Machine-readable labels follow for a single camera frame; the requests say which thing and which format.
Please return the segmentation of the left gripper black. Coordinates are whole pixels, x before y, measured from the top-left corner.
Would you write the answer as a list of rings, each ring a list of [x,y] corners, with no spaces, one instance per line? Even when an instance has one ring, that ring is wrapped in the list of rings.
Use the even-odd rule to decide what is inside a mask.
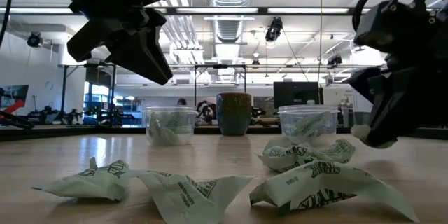
[[[107,62],[130,70],[155,83],[165,85],[173,74],[159,45],[165,16],[153,8],[138,8],[125,18],[95,17],[67,43],[76,61],[91,58],[98,47],[109,51]]]

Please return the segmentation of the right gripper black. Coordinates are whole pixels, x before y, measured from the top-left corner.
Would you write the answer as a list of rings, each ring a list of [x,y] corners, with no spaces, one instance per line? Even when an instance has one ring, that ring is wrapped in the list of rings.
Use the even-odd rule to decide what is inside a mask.
[[[386,67],[361,69],[349,84],[370,102],[368,146],[398,137],[447,139],[447,36],[392,52]]]

